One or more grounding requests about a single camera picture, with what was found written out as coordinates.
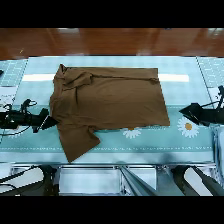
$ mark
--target flower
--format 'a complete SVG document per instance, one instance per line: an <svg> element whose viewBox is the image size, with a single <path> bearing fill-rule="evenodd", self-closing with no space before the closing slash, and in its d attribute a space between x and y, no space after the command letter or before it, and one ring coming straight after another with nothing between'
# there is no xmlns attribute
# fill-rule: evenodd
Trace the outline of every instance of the flower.
<svg viewBox="0 0 224 224"><path fill-rule="evenodd" d="M194 138L194 136L197 136L199 133L199 127L186 117L179 119L177 127L179 131L182 131L182 135L185 137Z"/></svg>
<svg viewBox="0 0 224 224"><path fill-rule="evenodd" d="M126 138L135 138L136 136L139 136L141 134L141 128L124 128L123 129L123 135L125 135Z"/></svg>
<svg viewBox="0 0 224 224"><path fill-rule="evenodd" d="M8 137L9 138L17 138L24 133L24 132L21 132L21 133L18 133L18 132L24 130L27 127L26 126L19 126L17 129L5 129L4 134L15 134L15 135L8 135Z"/></svg>

